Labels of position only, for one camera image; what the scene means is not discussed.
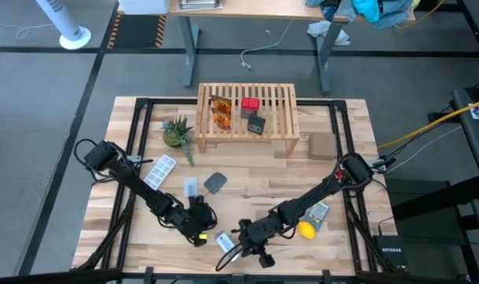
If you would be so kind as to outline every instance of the white box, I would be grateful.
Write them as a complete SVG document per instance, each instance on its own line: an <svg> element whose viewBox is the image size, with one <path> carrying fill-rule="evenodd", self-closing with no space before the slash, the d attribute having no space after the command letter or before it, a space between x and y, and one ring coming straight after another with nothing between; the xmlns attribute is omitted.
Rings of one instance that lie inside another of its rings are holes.
<svg viewBox="0 0 479 284"><path fill-rule="evenodd" d="M127 15L165 14L170 0L118 0Z"/></svg>

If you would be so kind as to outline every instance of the yellow cable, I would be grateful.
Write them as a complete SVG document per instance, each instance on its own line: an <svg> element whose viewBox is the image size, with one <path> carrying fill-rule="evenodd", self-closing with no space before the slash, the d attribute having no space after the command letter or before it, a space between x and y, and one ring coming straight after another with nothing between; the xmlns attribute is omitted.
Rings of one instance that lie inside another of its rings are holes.
<svg viewBox="0 0 479 284"><path fill-rule="evenodd" d="M411 28L413 27L415 24L418 24L419 22L423 21L426 17L430 16L430 14L434 13L441 5L443 5L444 3L444 0L441 0L439 3L437 3L437 5L434 7L434 9L432 9L432 11L428 12L426 15L424 15L422 18L420 18L418 21L415 21L414 23L410 24L410 25L407 25L405 27L399 27L398 25L395 25L396 28L398 29L406 29L406 28Z"/></svg>
<svg viewBox="0 0 479 284"><path fill-rule="evenodd" d="M470 109L472 109L472 108L474 108L474 107L479 107L479 102L477 102L477 103L475 103L475 104L473 104L473 105L470 105L470 106L463 107L463 108L461 108L461 109L459 109L459 110L456 110L456 111L454 111L454 112L452 112L452 113L450 113L450 114L447 114L447 115L445 115L445 116L443 116L443 117L441 117L441 118L439 118L439 119L433 121L432 123L429 123L429 124L423 126L422 128L420 128L420 129L418 129L418 130L416 130L416 131L413 131L413 132L411 132L411 133L409 133L409 134L407 134L407 135L405 135L405 136L403 136L403 137L401 137L401 138L398 138L397 140L393 140L392 142L388 142L388 143L386 143L386 144L383 144L383 145L379 146L378 149L385 148L385 147L391 146L391 145L393 145L393 144L397 144L397 143L400 142L400 141L403 141L403 140L406 140L406 139L408 139L408 138L411 138L411 137L417 135L418 133L424 132L425 130L432 128L434 125L436 125L436 124L438 124L438 123L440 123L440 122L443 122L443 121L447 120L448 118L453 118L454 116L459 115L459 114L461 114L461 113L464 112L464 111L468 111L468 110L470 110Z"/></svg>

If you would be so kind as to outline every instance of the wooden slatted shelf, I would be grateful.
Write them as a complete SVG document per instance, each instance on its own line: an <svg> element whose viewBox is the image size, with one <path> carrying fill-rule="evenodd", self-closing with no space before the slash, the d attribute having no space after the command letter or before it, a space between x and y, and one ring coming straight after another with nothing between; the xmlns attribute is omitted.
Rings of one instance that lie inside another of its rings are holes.
<svg viewBox="0 0 479 284"><path fill-rule="evenodd" d="M211 95L232 100L230 130L220 129L211 114ZM248 120L241 118L241 98L260 100L258 116L265 118L262 135L247 130ZM264 142L285 140L286 156L299 140L299 123L293 84L203 83L199 85L195 140L199 151L206 152L206 142Z"/></svg>

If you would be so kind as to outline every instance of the succulent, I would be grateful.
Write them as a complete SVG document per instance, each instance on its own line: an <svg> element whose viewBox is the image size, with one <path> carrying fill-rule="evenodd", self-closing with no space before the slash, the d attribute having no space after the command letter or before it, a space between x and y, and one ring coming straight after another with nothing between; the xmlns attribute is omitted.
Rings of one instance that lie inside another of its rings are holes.
<svg viewBox="0 0 479 284"><path fill-rule="evenodd" d="M192 127L186 127L188 118L185 116L181 119L178 116L176 120L166 120L162 123L163 140L170 147L182 147L186 158L189 160L190 166L195 166L193 163L192 151L189 145L192 143L192 137L188 134L188 131Z"/></svg>

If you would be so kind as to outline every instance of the cardboard box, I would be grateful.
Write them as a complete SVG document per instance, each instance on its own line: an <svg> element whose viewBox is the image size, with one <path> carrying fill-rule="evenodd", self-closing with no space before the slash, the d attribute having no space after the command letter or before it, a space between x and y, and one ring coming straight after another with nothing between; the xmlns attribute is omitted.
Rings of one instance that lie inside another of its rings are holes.
<svg viewBox="0 0 479 284"><path fill-rule="evenodd" d="M334 133L309 134L309 158L333 161L337 158Z"/></svg>

